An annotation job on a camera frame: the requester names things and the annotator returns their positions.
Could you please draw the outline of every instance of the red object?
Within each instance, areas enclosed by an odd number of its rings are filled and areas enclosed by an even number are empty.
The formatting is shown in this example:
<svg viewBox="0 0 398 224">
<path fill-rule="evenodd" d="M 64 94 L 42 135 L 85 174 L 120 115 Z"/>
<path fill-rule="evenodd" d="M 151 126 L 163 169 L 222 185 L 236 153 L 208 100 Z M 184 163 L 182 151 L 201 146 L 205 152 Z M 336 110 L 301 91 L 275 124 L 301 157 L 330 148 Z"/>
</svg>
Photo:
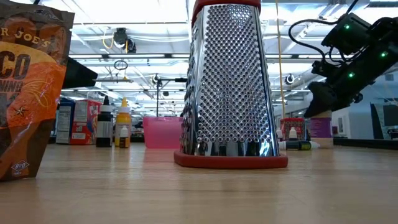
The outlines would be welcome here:
<svg viewBox="0 0 398 224">
<path fill-rule="evenodd" d="M 102 103 L 93 100 L 79 100 L 75 105 L 72 136 L 69 144 L 95 144 L 98 109 Z"/>
<path fill-rule="evenodd" d="M 203 7 L 214 4 L 244 4 L 257 7 L 259 12 L 261 12 L 261 0 L 197 0 L 193 7 L 192 27 L 197 20 L 198 13 L 203 9 Z"/>
<path fill-rule="evenodd" d="M 180 117 L 144 117 L 145 147 L 148 149 L 180 149 L 182 133 Z"/>
<path fill-rule="evenodd" d="M 284 118 L 280 120 L 281 131 L 283 140 L 289 140 L 289 132 L 292 127 L 296 129 L 297 139 L 304 140 L 305 137 L 305 121 L 303 118 Z"/>
<path fill-rule="evenodd" d="M 174 152 L 174 162 L 183 167 L 209 169 L 273 169 L 287 167 L 287 156 L 241 157 L 241 156 L 191 156 Z"/>
</svg>

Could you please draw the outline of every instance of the orange snack bag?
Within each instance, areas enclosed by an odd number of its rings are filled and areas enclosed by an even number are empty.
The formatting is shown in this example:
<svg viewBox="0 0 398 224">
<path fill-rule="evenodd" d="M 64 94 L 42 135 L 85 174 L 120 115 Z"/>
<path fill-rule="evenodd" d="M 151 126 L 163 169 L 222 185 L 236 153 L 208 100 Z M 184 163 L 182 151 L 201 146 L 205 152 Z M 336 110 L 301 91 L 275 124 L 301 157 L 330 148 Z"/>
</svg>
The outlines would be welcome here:
<svg viewBox="0 0 398 224">
<path fill-rule="evenodd" d="M 37 174 L 65 78 L 73 16 L 0 2 L 0 180 Z"/>
</svg>

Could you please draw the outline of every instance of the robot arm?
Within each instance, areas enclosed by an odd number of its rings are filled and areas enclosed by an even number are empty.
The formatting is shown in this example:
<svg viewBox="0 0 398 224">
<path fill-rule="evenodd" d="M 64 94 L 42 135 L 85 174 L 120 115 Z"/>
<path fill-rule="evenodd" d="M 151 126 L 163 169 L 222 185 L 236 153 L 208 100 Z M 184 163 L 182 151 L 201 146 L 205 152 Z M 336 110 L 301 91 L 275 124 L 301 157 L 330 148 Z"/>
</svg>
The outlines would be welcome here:
<svg viewBox="0 0 398 224">
<path fill-rule="evenodd" d="M 398 17 L 383 17 L 371 25 L 353 13 L 347 14 L 322 45 L 338 49 L 343 61 L 339 65 L 325 59 L 314 62 L 312 73 L 326 77 L 326 82 L 308 85 L 313 101 L 304 114 L 306 118 L 361 101 L 359 92 L 397 63 Z"/>
</svg>

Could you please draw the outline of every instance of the label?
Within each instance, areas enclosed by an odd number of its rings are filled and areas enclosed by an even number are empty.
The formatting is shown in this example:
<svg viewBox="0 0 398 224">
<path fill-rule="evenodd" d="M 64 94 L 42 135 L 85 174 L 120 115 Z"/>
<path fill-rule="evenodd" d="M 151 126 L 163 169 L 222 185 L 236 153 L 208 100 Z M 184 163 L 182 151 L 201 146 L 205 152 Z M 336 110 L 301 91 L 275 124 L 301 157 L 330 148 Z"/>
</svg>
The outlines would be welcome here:
<svg viewBox="0 0 398 224">
<path fill-rule="evenodd" d="M 57 131 L 68 131 L 70 130 L 70 113 L 72 112 L 71 106 L 60 106 Z"/>
<path fill-rule="evenodd" d="M 300 142 L 300 150 L 311 150 L 311 143 L 310 142 Z"/>
<path fill-rule="evenodd" d="M 29 166 L 29 163 L 26 161 L 20 161 L 17 164 L 14 164 L 11 168 L 17 172 L 20 172 L 23 169 L 26 169 Z"/>
<path fill-rule="evenodd" d="M 311 138 L 331 138 L 331 118 L 311 118 Z"/>
<path fill-rule="evenodd" d="M 85 133 L 72 133 L 72 139 L 86 139 Z"/>
<path fill-rule="evenodd" d="M 112 138 L 112 121 L 99 121 L 97 124 L 97 138 Z"/>
<path fill-rule="evenodd" d="M 129 147 L 128 140 L 129 140 L 129 138 L 126 138 L 126 137 L 120 138 L 119 147 L 120 147 L 120 148 L 127 148 L 127 147 Z"/>
<path fill-rule="evenodd" d="M 115 138 L 119 139 L 120 138 L 120 131 L 122 130 L 122 128 L 126 126 L 127 129 L 129 130 L 129 136 L 131 136 L 131 125 L 130 123 L 117 123 L 116 127 L 115 127 Z"/>
<path fill-rule="evenodd" d="M 88 102 L 87 101 L 77 101 L 75 106 L 75 118 L 74 122 L 87 122 L 87 111 Z"/>
<path fill-rule="evenodd" d="M 58 131 L 57 138 L 55 139 L 55 142 L 69 144 L 69 131 Z"/>
<path fill-rule="evenodd" d="M 0 129 L 54 119 L 65 69 L 42 51 L 0 41 Z"/>
</svg>

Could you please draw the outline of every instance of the wooden tabletop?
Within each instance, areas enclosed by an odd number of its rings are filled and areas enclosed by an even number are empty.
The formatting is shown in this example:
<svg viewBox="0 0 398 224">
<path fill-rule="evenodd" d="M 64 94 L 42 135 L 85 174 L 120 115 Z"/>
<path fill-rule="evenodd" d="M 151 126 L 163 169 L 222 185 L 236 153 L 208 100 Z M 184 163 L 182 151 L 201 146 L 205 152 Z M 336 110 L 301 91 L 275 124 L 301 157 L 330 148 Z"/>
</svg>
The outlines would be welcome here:
<svg viewBox="0 0 398 224">
<path fill-rule="evenodd" d="M 273 170 L 208 170 L 172 151 L 49 145 L 36 179 L 0 183 L 0 223 L 397 223 L 398 151 L 289 151 Z"/>
</svg>

